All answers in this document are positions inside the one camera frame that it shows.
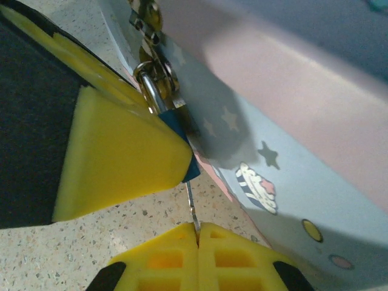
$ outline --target yellow dot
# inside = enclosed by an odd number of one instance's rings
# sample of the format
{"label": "yellow dot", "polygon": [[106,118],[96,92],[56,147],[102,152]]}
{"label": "yellow dot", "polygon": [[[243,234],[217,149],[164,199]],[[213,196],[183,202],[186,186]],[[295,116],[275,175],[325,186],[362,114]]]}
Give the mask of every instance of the yellow dot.
{"label": "yellow dot", "polygon": [[315,241],[318,241],[319,243],[323,242],[323,236],[322,233],[319,231],[319,229],[312,223],[311,221],[304,219],[302,220],[302,225],[304,230],[309,234],[309,236],[314,239]]}

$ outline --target metal wire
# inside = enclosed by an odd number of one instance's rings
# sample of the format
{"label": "metal wire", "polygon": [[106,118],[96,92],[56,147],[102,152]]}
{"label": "metal wire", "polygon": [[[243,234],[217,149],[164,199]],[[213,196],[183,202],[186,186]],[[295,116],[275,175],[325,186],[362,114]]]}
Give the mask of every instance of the metal wire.
{"label": "metal wire", "polygon": [[190,181],[186,182],[186,189],[187,189],[187,196],[189,197],[189,207],[190,207],[190,213],[193,218],[194,226],[195,226],[195,232],[197,236],[199,236],[199,232],[201,230],[201,226],[199,224],[199,221],[196,217],[195,213],[195,206],[194,206],[194,199],[193,199],[193,192],[192,192],[192,187],[190,185]]}

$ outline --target cartoon character sticker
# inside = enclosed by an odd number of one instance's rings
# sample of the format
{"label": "cartoon character sticker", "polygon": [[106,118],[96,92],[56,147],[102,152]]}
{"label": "cartoon character sticker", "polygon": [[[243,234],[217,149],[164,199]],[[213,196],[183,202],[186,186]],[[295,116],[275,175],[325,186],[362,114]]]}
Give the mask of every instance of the cartoon character sticker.
{"label": "cartoon character sticker", "polygon": [[257,174],[244,162],[240,164],[240,168],[236,171],[236,177],[250,202],[273,215],[278,213],[278,206],[275,201],[275,186],[270,181]]}

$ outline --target black rubber edge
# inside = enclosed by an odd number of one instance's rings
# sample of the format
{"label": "black rubber edge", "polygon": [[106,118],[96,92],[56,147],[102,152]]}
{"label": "black rubber edge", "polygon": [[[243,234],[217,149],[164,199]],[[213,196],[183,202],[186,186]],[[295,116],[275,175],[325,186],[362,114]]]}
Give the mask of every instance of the black rubber edge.
{"label": "black rubber edge", "polygon": [[274,262],[273,266],[289,291],[314,291],[298,268],[282,261]]}
{"label": "black rubber edge", "polygon": [[126,264],[117,262],[101,269],[85,291],[114,291]]}

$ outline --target square hole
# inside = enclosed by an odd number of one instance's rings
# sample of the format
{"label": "square hole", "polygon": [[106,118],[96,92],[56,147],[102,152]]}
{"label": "square hole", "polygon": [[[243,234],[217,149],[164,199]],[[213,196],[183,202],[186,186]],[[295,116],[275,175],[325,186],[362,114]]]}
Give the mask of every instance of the square hole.
{"label": "square hole", "polygon": [[214,257],[216,267],[240,267],[249,268],[255,267],[252,257],[243,250],[236,249],[221,249],[215,250]]}
{"label": "square hole", "polygon": [[183,254],[179,250],[154,253],[148,261],[149,269],[171,269],[183,266]]}
{"label": "square hole", "polygon": [[259,278],[218,278],[219,291],[264,291]]}
{"label": "square hole", "polygon": [[143,278],[137,291],[179,291],[181,280],[178,278]]}

